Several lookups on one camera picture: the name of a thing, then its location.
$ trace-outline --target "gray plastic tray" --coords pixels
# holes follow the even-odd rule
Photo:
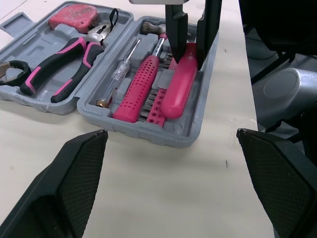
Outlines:
[[[78,33],[75,28],[64,24],[58,25],[53,31],[48,27],[47,22],[49,18],[62,8],[74,3],[79,2],[68,1],[63,3],[37,23],[33,23],[24,13],[19,13],[4,22],[0,28],[12,37],[15,37],[15,39],[1,50],[0,62],[21,60],[28,62],[31,70],[33,70],[44,59],[59,51],[71,38],[85,36]],[[99,5],[94,6],[97,8],[100,22],[109,22],[112,8]],[[114,45],[117,39],[132,20],[133,15],[131,13],[126,11],[119,12],[116,26],[103,42],[103,45],[106,47],[105,52],[97,56],[92,69],[86,74],[68,99],[60,103],[51,103],[51,96],[75,74],[81,63],[81,58],[70,62],[67,67],[58,71],[33,97],[24,95],[18,87],[1,86],[0,99],[31,106],[42,112],[51,112],[60,115],[71,112],[76,107],[81,90],[85,90],[86,88],[84,84],[91,83],[86,82],[90,78],[89,75],[97,70],[98,65],[102,61],[109,60],[109,52],[115,50]]]
[[[78,2],[65,2],[33,26],[30,26],[31,24],[28,23],[30,20],[23,13],[3,23],[0,28],[16,37],[16,39],[0,52],[0,62],[14,59],[23,60],[29,63],[31,69],[34,69],[42,60],[60,50],[70,38],[81,36],[74,28],[66,25],[60,25],[54,31],[49,30],[47,25],[48,19],[53,14],[73,3]],[[107,20],[112,9],[104,6],[96,7],[100,19],[102,21]],[[119,12],[117,26],[104,41],[106,45],[105,52],[97,57],[92,69],[68,99],[57,104],[50,103],[52,94],[75,73],[81,59],[68,64],[67,67],[59,71],[34,97],[23,95],[18,87],[0,86],[0,99],[12,100],[19,104],[32,106],[39,111],[60,115],[72,111],[77,103],[78,111],[87,121],[107,130],[120,131],[129,136],[147,139],[160,145],[178,148],[190,146],[200,133],[218,36],[201,71],[197,73],[182,117],[175,120],[166,120],[163,128],[144,121],[128,123],[113,119],[111,117],[112,113],[122,102],[138,67],[152,53],[158,41],[157,35],[140,34],[142,23],[144,21],[150,21],[155,25],[164,23],[164,19],[150,16],[142,17],[138,21],[132,21],[132,19],[133,15],[131,13],[126,11]],[[12,27],[15,22],[23,22],[25,26],[25,32],[18,36],[16,29]],[[189,25],[188,32],[190,33],[188,40],[190,42],[194,41],[196,26]],[[138,38],[142,38],[142,40],[131,57],[130,72],[128,72],[120,85],[110,108],[105,109],[95,106],[96,100],[100,98],[105,90],[107,80],[116,69],[118,63],[127,56]],[[169,51],[169,42],[166,41],[160,55],[160,62],[164,61]],[[167,88],[172,76],[172,70],[160,70],[152,85],[152,89],[158,91],[159,87]]]

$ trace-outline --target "pliers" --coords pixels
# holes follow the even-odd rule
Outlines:
[[[41,85],[58,69],[84,54],[83,61],[75,75],[64,83],[51,97],[52,103],[65,100],[91,69],[96,57],[104,52],[102,43],[112,28],[112,24],[105,23],[90,30],[85,37],[70,39],[60,51],[42,61],[33,70],[26,81],[20,86],[20,91],[28,96],[34,95]]]

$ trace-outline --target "black strap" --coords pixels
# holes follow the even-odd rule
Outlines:
[[[112,21],[113,21],[113,17],[114,17],[114,14],[117,14],[117,17],[115,18],[115,22],[113,23]],[[110,23],[111,23],[111,30],[113,29],[113,27],[115,26],[115,24],[117,23],[117,21],[118,21],[118,15],[119,15],[119,11],[118,11],[118,9],[117,8],[114,8],[113,10],[112,10],[112,12],[110,13],[110,16],[109,16],[109,20],[110,20]]]

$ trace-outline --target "metal shaft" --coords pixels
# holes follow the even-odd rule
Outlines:
[[[127,56],[127,58],[125,58],[125,60],[130,60],[130,58],[131,58],[133,52],[134,52],[135,49],[137,48],[137,46],[138,46],[138,44],[140,43],[140,41],[141,41],[141,39],[139,39],[139,40],[137,41],[137,43],[136,43],[135,46],[132,48],[132,50],[130,51],[130,53],[129,53],[129,55]]]
[[[159,57],[159,55],[162,51],[162,48],[163,48],[164,41],[165,41],[164,37],[160,37],[158,39],[158,44],[155,46],[153,53],[152,53],[153,56]]]

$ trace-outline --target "pliers jaw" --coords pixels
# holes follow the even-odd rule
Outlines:
[[[105,23],[101,24],[94,29],[90,30],[85,37],[86,42],[95,42],[102,44],[103,40],[110,34],[111,24]]]

